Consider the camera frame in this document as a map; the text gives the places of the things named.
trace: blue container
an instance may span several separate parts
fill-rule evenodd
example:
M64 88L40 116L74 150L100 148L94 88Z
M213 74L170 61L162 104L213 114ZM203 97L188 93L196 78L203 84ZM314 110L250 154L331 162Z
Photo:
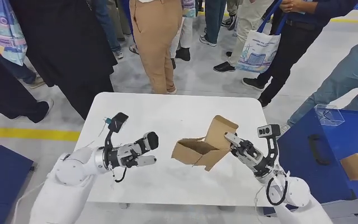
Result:
M358 112L340 112L345 122L329 126L312 109L278 140L281 166L304 179L320 203L358 195L358 181L350 181L340 163L358 152Z
M33 161L0 145L0 223L10 213Z

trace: cardboard box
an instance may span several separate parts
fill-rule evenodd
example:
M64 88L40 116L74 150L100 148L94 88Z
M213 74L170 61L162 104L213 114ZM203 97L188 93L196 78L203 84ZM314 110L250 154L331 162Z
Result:
M179 140L172 158L193 166L205 166L210 171L228 152L230 142L224 137L226 132L235 133L239 126L220 115L214 117L206 137Z
M358 153L341 159L341 164L350 180L358 180Z

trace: yellow floor line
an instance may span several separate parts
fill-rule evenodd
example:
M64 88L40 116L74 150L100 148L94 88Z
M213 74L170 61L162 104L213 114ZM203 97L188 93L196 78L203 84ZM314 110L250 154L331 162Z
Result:
M205 12L199 12L199 15L204 16ZM331 22L348 22L348 23L358 24L358 20L351 20L349 18L333 18L331 19Z
M76 142L80 132L65 130L39 130L25 128L0 128L0 138L26 138Z

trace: white table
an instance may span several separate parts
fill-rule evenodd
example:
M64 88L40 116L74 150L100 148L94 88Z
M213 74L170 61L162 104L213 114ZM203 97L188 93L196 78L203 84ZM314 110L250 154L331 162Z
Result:
M99 94L83 126L76 149L88 145L103 146L108 129L104 117L118 112L129 116L118 134L112 136L114 146L132 143L144 133L155 131L159 147L147 153L157 158L155 165L127 170L124 181L113 184L112 173L97 178L88 201L144 204L200 204L215 206L254 206L261 185L253 173L230 153L207 172L171 158L176 142L182 138L203 137L216 115L239 125L238 135L250 140L267 154L265 139L257 136L257 127L266 125L260 103L251 98L171 96L148 94ZM123 169L115 169L121 178ZM270 206L265 192L259 194L258 206Z

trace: black bin handle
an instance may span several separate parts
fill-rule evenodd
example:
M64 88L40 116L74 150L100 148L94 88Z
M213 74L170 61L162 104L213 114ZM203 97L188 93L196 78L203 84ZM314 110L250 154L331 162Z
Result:
M319 152L317 150L317 144L316 141L319 140L319 135L317 134L311 134L310 136L308 136L308 144L309 144L309 148L312 151L313 157L315 158L315 161L321 165L321 166L328 166L329 164L331 164L331 162L324 160L321 158L321 156L319 155Z

